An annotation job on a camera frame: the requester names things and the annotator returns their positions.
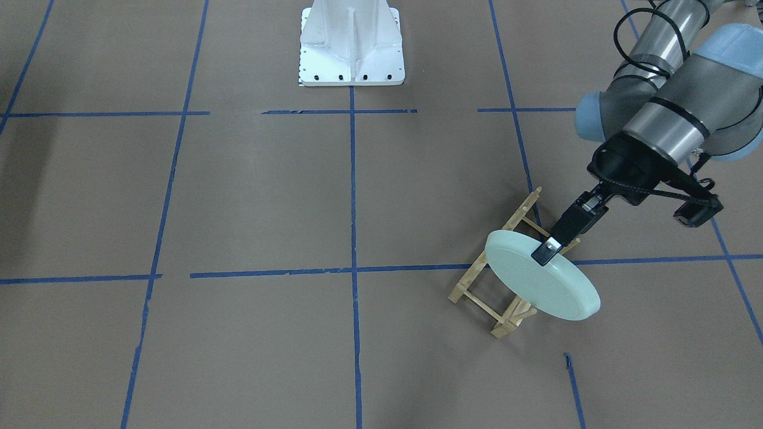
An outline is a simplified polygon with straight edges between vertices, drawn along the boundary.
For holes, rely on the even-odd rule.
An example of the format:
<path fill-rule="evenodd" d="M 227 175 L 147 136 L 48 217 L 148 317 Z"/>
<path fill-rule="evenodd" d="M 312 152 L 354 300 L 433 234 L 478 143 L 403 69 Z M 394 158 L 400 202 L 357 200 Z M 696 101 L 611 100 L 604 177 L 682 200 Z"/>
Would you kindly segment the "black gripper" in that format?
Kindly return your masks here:
<path fill-rule="evenodd" d="M 651 195 L 673 198 L 671 192 L 656 190 L 670 165 L 667 158 L 640 139 L 626 132 L 615 133 L 595 150 L 588 164 L 588 171 L 598 179 L 598 184 L 580 194 L 564 211 L 550 237 L 532 251 L 531 259 L 540 266 L 548 265 L 565 246 L 607 214 L 607 203 L 614 196 L 621 196 L 632 206 L 638 206 Z"/>

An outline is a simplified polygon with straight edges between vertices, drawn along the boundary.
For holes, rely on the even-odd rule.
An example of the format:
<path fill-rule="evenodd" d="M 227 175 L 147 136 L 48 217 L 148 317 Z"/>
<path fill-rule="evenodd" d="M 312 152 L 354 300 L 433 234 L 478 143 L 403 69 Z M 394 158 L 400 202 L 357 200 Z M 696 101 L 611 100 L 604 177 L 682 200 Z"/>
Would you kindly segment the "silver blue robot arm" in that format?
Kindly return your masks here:
<path fill-rule="evenodd" d="M 723 209 L 714 182 L 695 178 L 710 158 L 738 160 L 761 145 L 761 29 L 726 24 L 689 45 L 720 1 L 663 1 L 603 92 L 581 98 L 578 136 L 600 143 L 588 171 L 598 179 L 532 253 L 545 266 L 585 234 L 608 201 L 638 206 L 650 195 L 682 201 L 675 219 L 697 228 Z"/>

